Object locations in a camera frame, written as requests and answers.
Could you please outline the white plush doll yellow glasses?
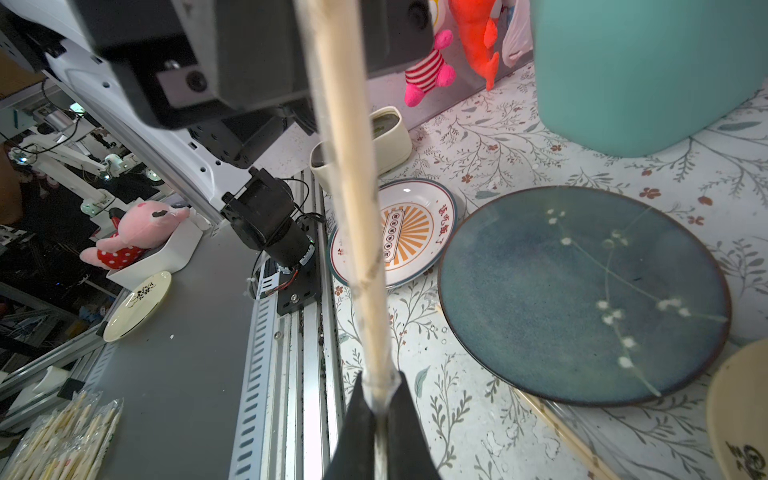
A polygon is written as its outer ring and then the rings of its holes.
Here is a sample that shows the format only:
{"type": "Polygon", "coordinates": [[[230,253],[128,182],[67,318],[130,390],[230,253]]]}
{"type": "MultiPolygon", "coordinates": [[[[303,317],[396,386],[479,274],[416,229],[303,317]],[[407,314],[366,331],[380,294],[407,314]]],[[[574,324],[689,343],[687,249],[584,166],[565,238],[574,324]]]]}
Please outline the white plush doll yellow glasses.
{"type": "Polygon", "coordinates": [[[453,32],[443,28],[447,1],[430,0],[430,15],[434,33],[434,46],[429,55],[405,71],[404,103],[416,107],[435,88],[451,86],[456,78],[455,69],[445,60],[443,51],[453,43],[453,32]]]}

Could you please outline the pink plush toy outside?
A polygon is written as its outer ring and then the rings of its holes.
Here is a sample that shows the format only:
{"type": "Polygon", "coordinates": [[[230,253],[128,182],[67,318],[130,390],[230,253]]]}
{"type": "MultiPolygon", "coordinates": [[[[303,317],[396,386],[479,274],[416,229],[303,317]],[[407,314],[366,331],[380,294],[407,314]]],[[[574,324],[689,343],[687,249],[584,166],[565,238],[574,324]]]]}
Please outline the pink plush toy outside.
{"type": "Polygon", "coordinates": [[[83,250],[79,258],[108,271],[122,270],[145,252],[164,245],[190,214],[188,207],[176,208],[150,200],[140,202],[121,218],[114,217],[116,232],[83,250]]]}

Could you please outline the white tray outside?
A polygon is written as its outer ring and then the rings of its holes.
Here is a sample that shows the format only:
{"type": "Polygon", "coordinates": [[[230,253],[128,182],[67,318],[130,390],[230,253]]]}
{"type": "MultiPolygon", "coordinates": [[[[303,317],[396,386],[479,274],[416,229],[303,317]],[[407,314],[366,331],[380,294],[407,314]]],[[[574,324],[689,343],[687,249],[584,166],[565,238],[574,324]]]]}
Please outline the white tray outside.
{"type": "Polygon", "coordinates": [[[157,273],[178,272],[190,262],[202,236],[203,231],[187,219],[164,245],[147,252],[130,266],[108,273],[106,278],[123,288],[134,290],[157,273]]]}

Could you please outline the bag of wrapped chopsticks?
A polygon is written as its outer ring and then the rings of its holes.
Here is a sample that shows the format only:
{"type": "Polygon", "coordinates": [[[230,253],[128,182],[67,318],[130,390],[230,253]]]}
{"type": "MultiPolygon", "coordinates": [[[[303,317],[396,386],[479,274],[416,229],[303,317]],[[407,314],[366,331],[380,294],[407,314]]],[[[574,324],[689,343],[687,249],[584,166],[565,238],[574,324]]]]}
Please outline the bag of wrapped chopsticks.
{"type": "Polygon", "coordinates": [[[32,423],[1,469],[8,480],[95,480],[110,449],[124,401],[104,403],[100,391],[81,391],[62,409],[32,423]]]}

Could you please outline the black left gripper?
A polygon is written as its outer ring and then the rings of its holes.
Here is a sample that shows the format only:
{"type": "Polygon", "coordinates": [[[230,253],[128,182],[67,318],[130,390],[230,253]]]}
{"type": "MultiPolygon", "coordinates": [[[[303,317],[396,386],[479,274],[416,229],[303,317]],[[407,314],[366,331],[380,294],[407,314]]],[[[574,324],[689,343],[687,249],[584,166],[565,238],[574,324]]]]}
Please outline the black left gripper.
{"type": "MultiPolygon", "coordinates": [[[[75,1],[75,19],[141,121],[181,129],[312,96],[298,1],[75,1]]],[[[424,1],[356,1],[366,82],[434,44],[424,1]]]]}

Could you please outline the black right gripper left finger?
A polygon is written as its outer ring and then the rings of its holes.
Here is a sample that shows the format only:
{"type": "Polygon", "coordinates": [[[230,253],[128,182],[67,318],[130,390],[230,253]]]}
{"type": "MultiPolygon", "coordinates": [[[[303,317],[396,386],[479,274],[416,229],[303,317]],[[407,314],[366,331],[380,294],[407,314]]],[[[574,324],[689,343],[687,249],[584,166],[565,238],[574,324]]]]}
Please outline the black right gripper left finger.
{"type": "Polygon", "coordinates": [[[375,478],[376,417],[363,391],[363,375],[358,374],[336,450],[324,480],[373,480],[375,478]]]}

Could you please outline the cream plate outside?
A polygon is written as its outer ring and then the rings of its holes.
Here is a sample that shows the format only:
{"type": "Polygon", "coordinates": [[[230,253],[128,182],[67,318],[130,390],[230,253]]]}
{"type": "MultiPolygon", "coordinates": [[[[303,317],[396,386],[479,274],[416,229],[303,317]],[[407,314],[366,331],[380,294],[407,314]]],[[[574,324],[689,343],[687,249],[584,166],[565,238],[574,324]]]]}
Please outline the cream plate outside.
{"type": "Polygon", "coordinates": [[[172,284],[172,274],[162,271],[152,275],[122,301],[107,320],[102,338],[116,342],[147,320],[165,299],[172,284]]]}

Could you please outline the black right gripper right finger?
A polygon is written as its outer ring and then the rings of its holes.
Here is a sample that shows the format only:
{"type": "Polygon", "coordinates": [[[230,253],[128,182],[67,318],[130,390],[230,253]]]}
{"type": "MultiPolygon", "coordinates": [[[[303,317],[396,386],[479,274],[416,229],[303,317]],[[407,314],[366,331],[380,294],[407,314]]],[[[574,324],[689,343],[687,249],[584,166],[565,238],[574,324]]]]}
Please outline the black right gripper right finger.
{"type": "Polygon", "coordinates": [[[403,372],[387,413],[387,478],[440,480],[403,372]]]}

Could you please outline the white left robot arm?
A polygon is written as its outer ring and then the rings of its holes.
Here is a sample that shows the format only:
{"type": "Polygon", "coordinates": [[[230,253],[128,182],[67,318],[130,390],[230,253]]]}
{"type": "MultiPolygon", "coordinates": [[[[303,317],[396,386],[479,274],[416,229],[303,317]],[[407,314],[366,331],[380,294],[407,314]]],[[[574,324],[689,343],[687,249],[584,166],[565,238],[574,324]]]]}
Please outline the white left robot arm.
{"type": "MultiPolygon", "coordinates": [[[[353,20],[336,32],[363,45],[377,77],[415,64],[434,46],[428,1],[349,1],[353,20]]],[[[110,64],[127,102],[147,125],[166,130],[255,118],[248,141],[258,151],[275,140],[278,118],[316,131],[294,1],[1,1],[50,58],[61,35],[110,64]]],[[[313,241],[299,233],[288,193],[251,168],[245,193],[222,194],[222,213],[241,240],[281,267],[312,262],[313,241]]]]}

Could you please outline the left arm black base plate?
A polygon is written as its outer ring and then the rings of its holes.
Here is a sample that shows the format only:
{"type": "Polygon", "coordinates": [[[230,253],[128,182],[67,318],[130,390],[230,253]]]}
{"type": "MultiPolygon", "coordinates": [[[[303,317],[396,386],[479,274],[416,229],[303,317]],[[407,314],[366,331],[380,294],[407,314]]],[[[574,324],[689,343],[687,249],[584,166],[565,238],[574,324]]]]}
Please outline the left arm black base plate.
{"type": "Polygon", "coordinates": [[[326,219],[318,213],[300,215],[298,226],[309,238],[310,256],[306,263],[293,270],[281,267],[264,252],[260,252],[247,278],[246,294],[254,300],[274,298],[279,316],[297,312],[321,297],[320,245],[318,229],[326,219]]]}

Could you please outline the cream round plate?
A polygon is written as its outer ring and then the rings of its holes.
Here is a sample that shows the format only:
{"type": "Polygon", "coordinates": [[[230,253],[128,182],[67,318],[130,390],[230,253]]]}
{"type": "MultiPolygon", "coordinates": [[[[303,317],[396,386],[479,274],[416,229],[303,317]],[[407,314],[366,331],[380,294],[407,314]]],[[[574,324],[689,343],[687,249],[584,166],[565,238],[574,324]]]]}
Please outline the cream round plate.
{"type": "Polygon", "coordinates": [[[714,457],[726,479],[767,477],[767,341],[753,342],[713,376],[706,420],[714,457]]]}

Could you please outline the dark green glass plate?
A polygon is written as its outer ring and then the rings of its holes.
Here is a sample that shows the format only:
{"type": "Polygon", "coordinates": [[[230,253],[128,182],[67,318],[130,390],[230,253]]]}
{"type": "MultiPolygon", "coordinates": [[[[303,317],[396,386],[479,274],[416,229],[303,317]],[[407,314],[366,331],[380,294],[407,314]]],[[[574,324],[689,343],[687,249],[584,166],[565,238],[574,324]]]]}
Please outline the dark green glass plate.
{"type": "Polygon", "coordinates": [[[451,237],[438,274],[447,323],[501,380],[556,402],[669,395],[719,356],[725,277],[684,226],[640,201],[573,186],[514,192],[451,237]]]}

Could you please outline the white orange patterned plate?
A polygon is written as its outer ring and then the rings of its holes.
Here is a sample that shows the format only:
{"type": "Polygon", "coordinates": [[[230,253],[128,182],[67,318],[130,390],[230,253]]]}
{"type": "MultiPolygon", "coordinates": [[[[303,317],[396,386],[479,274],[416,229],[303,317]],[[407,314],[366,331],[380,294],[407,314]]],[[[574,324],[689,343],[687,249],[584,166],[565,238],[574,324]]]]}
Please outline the white orange patterned plate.
{"type": "Polygon", "coordinates": [[[447,187],[427,179],[389,182],[378,196],[386,286],[393,289],[437,262],[459,223],[458,206],[447,187]]]}

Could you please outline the red orange plush toy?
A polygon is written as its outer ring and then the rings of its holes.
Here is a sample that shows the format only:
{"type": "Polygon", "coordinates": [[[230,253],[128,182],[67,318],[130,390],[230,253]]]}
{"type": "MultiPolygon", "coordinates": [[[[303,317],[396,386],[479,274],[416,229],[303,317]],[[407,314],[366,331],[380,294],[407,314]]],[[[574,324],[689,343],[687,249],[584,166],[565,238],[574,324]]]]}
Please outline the red orange plush toy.
{"type": "Polygon", "coordinates": [[[458,27],[470,68],[485,81],[487,91],[495,84],[500,53],[494,50],[502,2],[496,0],[450,0],[449,8],[458,27]]]}

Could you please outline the green trash bin with bag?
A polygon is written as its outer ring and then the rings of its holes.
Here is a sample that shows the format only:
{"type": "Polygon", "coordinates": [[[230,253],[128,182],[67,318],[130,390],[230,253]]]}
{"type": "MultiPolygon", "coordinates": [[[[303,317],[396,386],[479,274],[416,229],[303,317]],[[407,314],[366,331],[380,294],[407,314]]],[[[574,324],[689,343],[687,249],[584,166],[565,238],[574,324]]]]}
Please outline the green trash bin with bag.
{"type": "Polygon", "coordinates": [[[620,157],[733,111],[767,75],[763,1],[516,1],[501,57],[531,56],[551,132],[620,157]]]}

